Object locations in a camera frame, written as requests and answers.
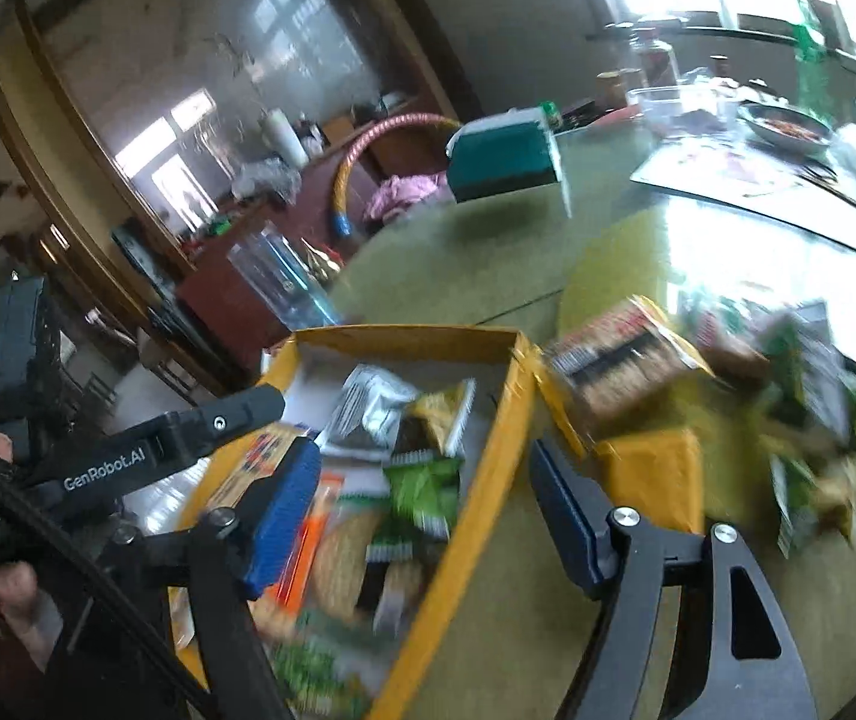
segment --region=glass jar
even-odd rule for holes
[[[631,36],[631,52],[650,87],[678,86],[678,60],[670,44],[657,38],[653,26],[637,26]]]

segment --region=green tabletop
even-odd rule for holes
[[[752,280],[786,301],[826,298],[838,346],[856,360],[855,253],[631,185],[652,148],[633,124],[569,133],[559,147],[572,218],[539,190],[426,210],[364,247],[333,292],[337,306],[366,322],[512,326],[546,343],[627,293],[670,309],[686,285]],[[725,404],[714,405],[724,415]],[[729,464],[719,481],[707,465],[707,498],[743,478],[753,490],[746,511],[759,505],[770,517],[770,499],[758,501],[767,493],[757,467]],[[856,693],[856,551],[828,535],[783,560],[771,532],[760,528],[750,541],[828,717]],[[636,717],[657,715],[665,685],[677,597],[666,592],[662,608]],[[409,716],[553,717],[596,615],[565,579],[523,469]]]

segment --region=pink object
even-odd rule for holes
[[[448,194],[448,178],[444,172],[404,177],[393,175],[383,181],[378,191],[372,195],[367,208],[364,209],[364,219],[388,223],[404,214],[412,205],[434,196],[439,190],[444,190],[441,194]]]

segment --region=silver bolt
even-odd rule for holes
[[[139,533],[141,533],[141,531],[139,531],[130,522],[122,522],[122,524],[115,529],[114,533],[112,533],[111,541],[122,545],[130,544],[135,538],[138,538]]]
[[[630,506],[619,506],[612,512],[612,519],[623,528],[633,528],[641,522],[641,515]]]
[[[715,525],[715,527],[711,529],[711,533],[714,533],[715,538],[723,544],[734,544],[738,538],[737,530],[732,528],[731,525],[726,525],[724,522],[719,525]]]
[[[216,528],[228,528],[228,525],[235,521],[235,510],[230,506],[220,506],[209,512],[208,520]]]

